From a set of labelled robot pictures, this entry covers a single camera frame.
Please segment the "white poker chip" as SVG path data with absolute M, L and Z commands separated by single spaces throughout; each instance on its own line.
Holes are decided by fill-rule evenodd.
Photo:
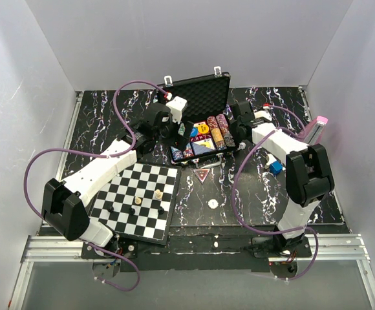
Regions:
M 218 201 L 217 201 L 217 200 L 212 199 L 212 200 L 210 200 L 210 201 L 208 202 L 208 206 L 209 206 L 211 209 L 216 209 L 216 208 L 219 206 L 219 204 L 218 204 Z

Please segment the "blue small blind button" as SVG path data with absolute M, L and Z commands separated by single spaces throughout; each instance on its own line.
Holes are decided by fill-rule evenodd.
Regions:
M 193 127 L 190 136 L 193 138 L 193 137 L 196 137 L 197 135 L 198 135 L 198 129 L 196 127 Z

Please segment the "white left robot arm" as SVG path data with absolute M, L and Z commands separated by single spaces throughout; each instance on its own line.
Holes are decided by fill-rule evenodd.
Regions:
M 96 245 L 104 258 L 112 258 L 121 236 L 164 244 L 175 206 L 179 168 L 141 163 L 155 146 L 155 134 L 171 141 L 178 130 L 187 101 L 180 97 L 166 104 L 153 103 L 130 132 L 78 172 L 45 185 L 41 214 L 68 241 Z

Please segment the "black white chess board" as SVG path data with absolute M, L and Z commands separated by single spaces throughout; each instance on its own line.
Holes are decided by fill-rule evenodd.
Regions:
M 163 245 L 176 203 L 180 167 L 135 163 L 94 198 L 90 218 L 128 239 Z

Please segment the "yellow big blind button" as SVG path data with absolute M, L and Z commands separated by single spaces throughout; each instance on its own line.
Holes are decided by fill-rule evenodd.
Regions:
M 209 132 L 209 127 L 204 123 L 204 124 L 199 124 L 197 126 L 198 134 L 200 135 L 205 135 Z

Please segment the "red playing card deck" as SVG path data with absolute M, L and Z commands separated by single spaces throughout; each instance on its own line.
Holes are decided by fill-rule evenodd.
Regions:
M 197 127 L 199 124 L 204 124 L 204 123 L 205 123 L 207 126 L 209 126 L 208 123 L 207 123 L 206 121 L 201 121 L 201 122 L 195 123 L 193 127 Z

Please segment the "black poker set case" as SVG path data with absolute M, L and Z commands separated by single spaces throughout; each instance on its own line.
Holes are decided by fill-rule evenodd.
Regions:
M 182 123 L 187 125 L 189 121 L 197 123 L 224 112 L 230 93 L 230 79 L 229 72 L 215 67 L 214 73 L 207 76 L 179 81 L 165 76 L 160 86 L 173 96 L 187 100 L 187 107 L 182 113 Z

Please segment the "triangular all-in marker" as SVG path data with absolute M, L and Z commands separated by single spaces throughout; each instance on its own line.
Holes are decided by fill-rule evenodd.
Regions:
M 199 182 L 203 184 L 210 172 L 209 169 L 194 169 L 193 170 L 195 176 L 198 178 Z

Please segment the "blue playing card deck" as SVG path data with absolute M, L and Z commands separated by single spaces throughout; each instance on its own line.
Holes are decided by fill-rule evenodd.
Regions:
M 191 148 L 194 155 L 199 156 L 216 150 L 215 144 L 211 138 L 206 138 L 191 142 Z

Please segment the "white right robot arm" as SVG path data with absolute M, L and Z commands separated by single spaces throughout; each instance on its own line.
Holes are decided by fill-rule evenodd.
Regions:
M 231 106 L 230 132 L 235 142 L 248 140 L 253 150 L 264 148 L 272 173 L 285 172 L 288 203 L 272 231 L 258 231 L 246 250 L 257 258 L 308 256 L 306 227 L 314 209 L 334 190 L 334 177 L 327 151 L 320 144 L 309 145 L 277 128 L 269 113 L 270 106 L 254 112 L 247 101 Z

